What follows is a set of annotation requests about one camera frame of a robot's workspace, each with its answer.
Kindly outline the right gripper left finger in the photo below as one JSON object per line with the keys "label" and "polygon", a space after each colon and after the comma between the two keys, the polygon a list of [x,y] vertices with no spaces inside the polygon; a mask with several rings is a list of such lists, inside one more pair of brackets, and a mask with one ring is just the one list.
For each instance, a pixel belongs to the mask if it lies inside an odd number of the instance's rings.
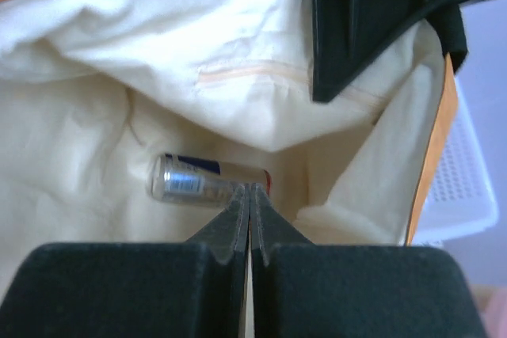
{"label": "right gripper left finger", "polygon": [[4,337],[242,337],[250,193],[180,243],[56,243],[22,262]]}

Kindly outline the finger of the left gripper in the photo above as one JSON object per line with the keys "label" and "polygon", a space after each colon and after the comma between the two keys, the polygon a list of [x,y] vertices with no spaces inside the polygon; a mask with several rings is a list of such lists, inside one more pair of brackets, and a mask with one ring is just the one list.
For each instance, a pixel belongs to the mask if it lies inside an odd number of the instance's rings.
{"label": "finger of the left gripper", "polygon": [[312,98],[333,100],[405,31],[426,20],[454,70],[467,57],[460,5],[482,0],[313,0]]}

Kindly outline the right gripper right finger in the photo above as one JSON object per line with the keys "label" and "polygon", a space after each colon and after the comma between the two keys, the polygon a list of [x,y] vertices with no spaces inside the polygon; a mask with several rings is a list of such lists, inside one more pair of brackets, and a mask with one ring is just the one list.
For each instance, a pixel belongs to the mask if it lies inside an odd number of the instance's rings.
{"label": "right gripper right finger", "polygon": [[250,188],[257,337],[484,337],[459,265],[432,247],[317,245]]}

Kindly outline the silver blue drink can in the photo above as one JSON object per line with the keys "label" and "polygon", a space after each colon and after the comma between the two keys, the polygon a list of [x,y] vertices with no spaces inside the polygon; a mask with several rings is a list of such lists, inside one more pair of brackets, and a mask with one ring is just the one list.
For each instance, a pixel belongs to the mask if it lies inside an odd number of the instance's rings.
{"label": "silver blue drink can", "polygon": [[248,165],[164,153],[152,163],[147,192],[164,203],[224,207],[241,185],[260,184],[270,193],[268,171]]}

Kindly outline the yellow canvas tote bag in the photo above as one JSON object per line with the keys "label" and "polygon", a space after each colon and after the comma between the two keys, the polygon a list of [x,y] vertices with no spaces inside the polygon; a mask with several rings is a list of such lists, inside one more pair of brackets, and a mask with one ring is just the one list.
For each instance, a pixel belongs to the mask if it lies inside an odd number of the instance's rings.
{"label": "yellow canvas tote bag", "polygon": [[271,174],[321,244],[412,239],[456,113],[410,27],[328,104],[311,0],[1,0],[1,265],[51,241],[182,241],[212,211],[147,193],[170,152]]}

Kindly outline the white plastic basket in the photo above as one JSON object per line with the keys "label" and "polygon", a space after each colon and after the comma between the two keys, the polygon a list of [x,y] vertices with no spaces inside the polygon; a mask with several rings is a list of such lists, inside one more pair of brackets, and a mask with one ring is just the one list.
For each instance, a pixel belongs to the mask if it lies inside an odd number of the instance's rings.
{"label": "white plastic basket", "polygon": [[498,221],[497,200],[467,101],[456,83],[459,106],[427,195],[413,245],[481,233]]}

